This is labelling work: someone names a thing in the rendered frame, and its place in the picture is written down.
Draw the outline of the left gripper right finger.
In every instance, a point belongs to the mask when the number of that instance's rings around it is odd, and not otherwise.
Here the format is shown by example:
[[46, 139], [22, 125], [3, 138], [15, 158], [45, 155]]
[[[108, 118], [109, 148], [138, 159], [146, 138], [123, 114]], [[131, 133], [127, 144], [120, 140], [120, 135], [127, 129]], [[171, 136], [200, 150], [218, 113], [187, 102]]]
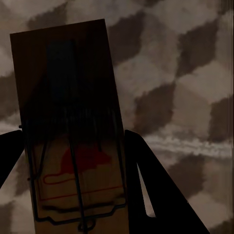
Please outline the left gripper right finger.
[[[210, 234], [144, 139], [125, 130], [129, 234]], [[146, 215], [137, 164], [156, 217]]]

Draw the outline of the mousetrap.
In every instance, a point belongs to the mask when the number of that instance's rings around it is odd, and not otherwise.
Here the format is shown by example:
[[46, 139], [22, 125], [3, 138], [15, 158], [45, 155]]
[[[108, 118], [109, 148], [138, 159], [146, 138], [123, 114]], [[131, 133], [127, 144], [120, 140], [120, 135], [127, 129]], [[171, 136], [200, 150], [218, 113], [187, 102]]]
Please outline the mousetrap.
[[129, 234], [105, 19], [10, 34], [36, 234]]

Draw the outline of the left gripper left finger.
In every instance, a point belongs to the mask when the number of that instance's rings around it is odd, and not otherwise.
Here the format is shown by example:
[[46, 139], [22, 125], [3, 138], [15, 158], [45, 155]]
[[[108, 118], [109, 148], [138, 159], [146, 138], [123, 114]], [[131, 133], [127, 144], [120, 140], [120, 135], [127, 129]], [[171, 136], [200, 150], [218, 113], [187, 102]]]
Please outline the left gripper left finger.
[[16, 130], [0, 135], [0, 188], [24, 150], [23, 134]]

